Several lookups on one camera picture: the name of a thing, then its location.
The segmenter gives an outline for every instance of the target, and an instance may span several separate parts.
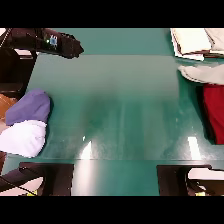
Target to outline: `blue cloth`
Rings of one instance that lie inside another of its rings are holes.
[[[25,120],[37,120],[47,123],[50,113],[50,98],[41,89],[25,94],[16,104],[6,111],[6,125],[11,126]]]

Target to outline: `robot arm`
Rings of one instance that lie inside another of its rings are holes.
[[[0,37],[0,48],[7,47],[78,58],[84,49],[73,35],[48,28],[7,28]]]

